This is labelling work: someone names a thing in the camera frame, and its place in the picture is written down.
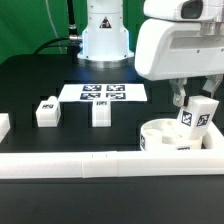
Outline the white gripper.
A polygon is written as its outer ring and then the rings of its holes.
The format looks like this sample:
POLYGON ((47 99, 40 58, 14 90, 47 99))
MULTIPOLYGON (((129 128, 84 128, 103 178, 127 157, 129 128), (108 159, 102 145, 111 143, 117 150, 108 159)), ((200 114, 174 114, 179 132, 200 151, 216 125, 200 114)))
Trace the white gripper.
POLYGON ((224 36, 201 35, 200 30, 200 23, 148 19, 139 31, 135 69, 151 81, 171 79, 177 107, 185 105, 186 78, 211 75, 203 87, 210 98, 223 81, 224 36))

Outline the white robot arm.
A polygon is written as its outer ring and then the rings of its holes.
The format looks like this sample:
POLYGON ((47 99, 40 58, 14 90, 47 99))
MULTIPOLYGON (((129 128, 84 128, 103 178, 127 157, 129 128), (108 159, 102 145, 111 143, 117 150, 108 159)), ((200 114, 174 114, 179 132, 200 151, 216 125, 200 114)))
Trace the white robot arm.
POLYGON ((132 59, 140 76, 170 82, 179 107, 190 77, 205 76, 203 91, 212 97, 224 79, 224 0, 145 0, 143 12, 132 52, 123 0, 87 0, 79 60, 104 68, 132 59))

